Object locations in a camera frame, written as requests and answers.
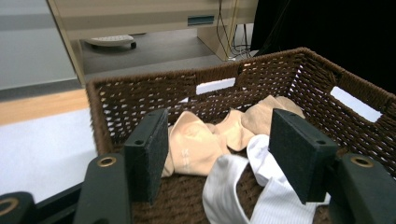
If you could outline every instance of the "cable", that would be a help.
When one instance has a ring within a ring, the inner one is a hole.
[[[280,13],[275,25],[273,26],[273,29],[271,30],[270,34],[268,35],[267,39],[265,40],[264,44],[262,45],[262,48],[259,49],[259,51],[255,54],[255,56],[259,56],[264,54],[265,51],[267,51],[267,49],[270,47],[269,42],[272,39],[272,35],[273,32],[275,31],[276,28],[278,28],[278,24],[280,23],[280,21],[283,19],[283,14],[285,13],[286,9],[288,8],[290,3],[290,0],[288,0],[288,2],[286,3],[286,5],[283,7],[282,12]]]

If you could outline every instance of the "white object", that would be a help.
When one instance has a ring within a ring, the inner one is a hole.
[[[134,38],[131,37],[130,35],[113,35],[113,36],[86,39],[85,42],[95,46],[116,47],[116,46],[133,44]]]
[[[0,126],[0,195],[27,191],[35,203],[84,180],[96,154],[90,109]]]
[[[203,203],[211,223],[312,223],[319,203],[301,204],[297,194],[268,151],[269,137],[253,137],[247,146],[248,160],[235,155],[217,159],[204,186]],[[250,162],[265,189],[248,220],[236,194],[236,184]]]

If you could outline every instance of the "wooden floor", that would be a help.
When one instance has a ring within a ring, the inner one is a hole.
[[[0,103],[0,125],[44,118],[88,107],[85,90],[67,91],[4,102]]]

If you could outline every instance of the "beige fabric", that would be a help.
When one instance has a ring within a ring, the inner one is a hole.
[[[248,145],[254,133],[246,129],[241,122],[244,113],[231,109],[227,117],[216,125],[216,133],[226,138],[227,146],[235,151],[240,151]]]
[[[255,134],[269,135],[274,108],[289,110],[304,118],[303,111],[292,100],[283,96],[275,98],[269,95],[242,115],[242,125]]]
[[[230,154],[225,137],[213,134],[194,114],[184,111],[169,135],[175,173],[208,175],[216,159]]]
[[[274,108],[286,109],[272,95],[269,95],[245,112],[242,116],[242,125],[255,134],[269,135]]]
[[[168,128],[168,135],[170,135],[170,132],[172,132],[172,129],[173,129],[173,126],[170,126]],[[171,147],[169,144],[168,155],[166,156],[165,166],[163,167],[163,174],[161,175],[161,177],[171,176],[174,171],[175,171],[175,166],[172,161]]]
[[[305,116],[303,114],[303,110],[297,104],[295,104],[291,99],[284,97],[284,96],[277,96],[276,100],[283,105],[286,110],[289,110],[290,112],[293,112],[294,114],[302,117],[305,119]]]

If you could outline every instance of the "basket handle hole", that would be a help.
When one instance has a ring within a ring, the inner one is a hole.
[[[210,91],[218,91],[221,89],[226,89],[229,87],[233,87],[235,85],[235,78],[226,78],[219,81],[211,81],[206,83],[201,83],[196,88],[196,94],[200,95]]]
[[[339,100],[343,105],[351,108],[353,111],[358,113],[360,116],[364,117],[365,119],[371,121],[371,122],[376,122],[382,114],[362,102],[361,100],[355,98],[348,92],[338,88],[334,87],[330,94],[337,100]]]

